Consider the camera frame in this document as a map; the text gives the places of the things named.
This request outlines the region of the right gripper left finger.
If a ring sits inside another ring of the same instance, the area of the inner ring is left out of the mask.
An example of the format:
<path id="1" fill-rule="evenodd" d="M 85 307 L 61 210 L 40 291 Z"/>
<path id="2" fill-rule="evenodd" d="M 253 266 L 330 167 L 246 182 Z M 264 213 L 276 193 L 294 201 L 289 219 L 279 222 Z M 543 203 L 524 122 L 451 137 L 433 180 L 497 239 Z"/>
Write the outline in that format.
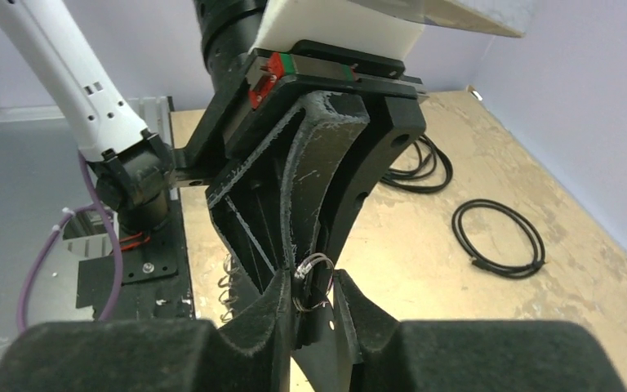
<path id="1" fill-rule="evenodd" d="M 42 323 L 0 360 L 0 391 L 286 391 L 291 278 L 222 327 L 207 319 Z"/>

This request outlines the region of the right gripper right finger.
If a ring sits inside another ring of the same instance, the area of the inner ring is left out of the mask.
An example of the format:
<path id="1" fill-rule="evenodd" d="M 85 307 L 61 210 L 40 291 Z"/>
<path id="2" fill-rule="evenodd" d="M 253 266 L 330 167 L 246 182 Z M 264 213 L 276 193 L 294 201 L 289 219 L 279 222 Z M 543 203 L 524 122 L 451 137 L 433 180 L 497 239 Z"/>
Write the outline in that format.
<path id="1" fill-rule="evenodd" d="M 399 321 L 342 269 L 338 355 L 349 391 L 623 391 L 599 341 L 558 320 Z"/>

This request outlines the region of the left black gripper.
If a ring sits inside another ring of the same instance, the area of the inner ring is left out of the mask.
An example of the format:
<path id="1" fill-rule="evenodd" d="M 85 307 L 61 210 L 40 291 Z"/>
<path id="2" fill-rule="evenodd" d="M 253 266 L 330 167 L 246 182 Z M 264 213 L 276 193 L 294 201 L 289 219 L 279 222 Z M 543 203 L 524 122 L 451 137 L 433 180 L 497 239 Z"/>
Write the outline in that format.
<path id="1" fill-rule="evenodd" d="M 400 60 L 310 40 L 255 49 L 176 149 L 176 186 L 218 176 L 207 191 L 212 223 L 259 298 L 283 270 L 291 300 L 313 310 L 366 198 L 425 131 L 410 98 L 428 95 Z"/>

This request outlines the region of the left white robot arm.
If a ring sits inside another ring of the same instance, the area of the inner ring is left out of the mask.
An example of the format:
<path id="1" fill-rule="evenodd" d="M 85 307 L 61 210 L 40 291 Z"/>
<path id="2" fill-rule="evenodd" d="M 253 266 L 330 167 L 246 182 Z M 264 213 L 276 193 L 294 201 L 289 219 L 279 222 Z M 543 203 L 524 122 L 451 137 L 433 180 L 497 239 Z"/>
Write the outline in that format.
<path id="1" fill-rule="evenodd" d="M 168 194 L 207 185 L 207 206 L 247 286 L 279 270 L 291 300 L 324 305 L 366 197 L 425 132 L 403 57 L 420 29 L 349 1 L 197 1 L 215 95 L 183 148 L 124 100 L 62 1 L 0 1 L 0 28 L 73 128 L 96 192 L 133 231 L 168 218 Z"/>

